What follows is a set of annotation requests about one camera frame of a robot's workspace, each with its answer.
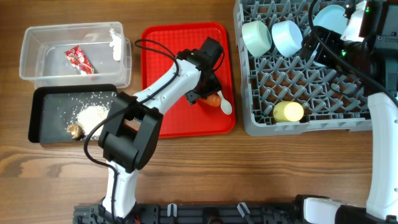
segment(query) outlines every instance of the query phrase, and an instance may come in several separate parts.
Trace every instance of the white spoon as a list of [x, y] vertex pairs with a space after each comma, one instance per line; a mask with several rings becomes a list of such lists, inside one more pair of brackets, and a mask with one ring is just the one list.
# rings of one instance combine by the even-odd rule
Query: white spoon
[[217, 94], [221, 98], [221, 110], [224, 114], [230, 115], [232, 113], [231, 103], [224, 98], [221, 91], [218, 91]]

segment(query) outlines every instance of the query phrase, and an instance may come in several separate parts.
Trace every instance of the wooden table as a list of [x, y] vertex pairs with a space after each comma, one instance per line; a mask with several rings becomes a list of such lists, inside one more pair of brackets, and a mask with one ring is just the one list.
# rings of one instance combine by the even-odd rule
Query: wooden table
[[[237, 123], [228, 134], [160, 140], [141, 171], [139, 203], [236, 203], [318, 194], [364, 206], [371, 183], [371, 132], [315, 131], [252, 138], [243, 128], [234, 0], [2, 1], [0, 3], [0, 222], [71, 223], [73, 206], [105, 195], [107, 170], [82, 144], [41, 146], [27, 139], [34, 86], [18, 77], [30, 26], [120, 21], [130, 40], [149, 26], [218, 21], [229, 34]], [[139, 51], [132, 84], [141, 89]], [[98, 146], [91, 153], [101, 158]]]

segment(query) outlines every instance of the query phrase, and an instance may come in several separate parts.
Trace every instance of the transparent container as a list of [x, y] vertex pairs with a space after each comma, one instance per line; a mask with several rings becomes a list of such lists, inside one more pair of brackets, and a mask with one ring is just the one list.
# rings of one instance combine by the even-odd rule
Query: transparent container
[[[113, 47], [109, 46], [110, 28], [124, 40], [120, 61], [113, 59]], [[65, 57], [65, 52], [76, 45], [94, 66], [95, 74], [78, 74]], [[120, 22], [40, 26], [25, 32], [19, 76], [33, 82], [36, 88], [106, 83], [124, 88], [130, 84], [131, 67], [131, 45], [124, 38]]]

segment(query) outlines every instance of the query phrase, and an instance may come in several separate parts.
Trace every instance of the red snack packet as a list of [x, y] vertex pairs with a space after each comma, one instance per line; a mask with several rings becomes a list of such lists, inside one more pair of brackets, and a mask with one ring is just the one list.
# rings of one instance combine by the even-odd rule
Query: red snack packet
[[85, 53], [79, 46], [76, 46], [65, 52], [65, 56], [72, 64], [72, 67], [77, 69], [80, 75], [82, 74], [94, 74], [94, 67], [88, 61]]

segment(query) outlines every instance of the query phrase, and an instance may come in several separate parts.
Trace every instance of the gray dish rack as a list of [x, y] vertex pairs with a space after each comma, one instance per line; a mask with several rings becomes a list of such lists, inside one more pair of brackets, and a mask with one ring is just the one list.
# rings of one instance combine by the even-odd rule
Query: gray dish rack
[[[349, 1], [325, 1], [318, 3], [315, 15], [324, 7]], [[336, 78], [335, 70], [318, 67], [313, 58], [306, 61], [300, 52], [285, 58], [272, 44], [270, 51], [261, 57], [249, 54], [242, 37], [242, 25], [262, 21], [271, 31], [277, 22], [295, 22], [305, 36], [310, 32], [308, 8], [311, 1], [289, 0], [236, 0], [233, 16], [236, 45], [241, 62], [241, 96], [244, 128], [251, 136], [301, 134], [306, 131], [347, 129], [372, 130], [367, 98], [363, 88], [353, 97], [341, 95], [352, 92], [361, 82], [352, 76]], [[304, 107], [301, 121], [276, 123], [272, 110], [280, 101], [296, 101]]]

